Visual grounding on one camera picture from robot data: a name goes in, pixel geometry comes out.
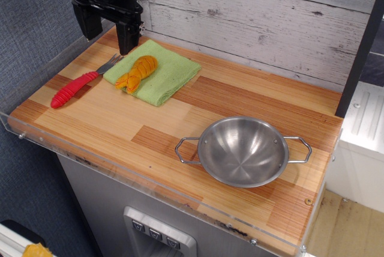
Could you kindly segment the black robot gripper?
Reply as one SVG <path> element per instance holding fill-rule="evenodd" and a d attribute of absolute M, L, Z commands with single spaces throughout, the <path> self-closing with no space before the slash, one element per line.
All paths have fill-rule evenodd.
<path fill-rule="evenodd" d="M 138 45 L 143 8 L 136 0 L 71 0 L 71 3 L 87 40 L 102 33 L 101 19 L 107 19 L 116 24 L 121 55 L 127 55 Z"/>

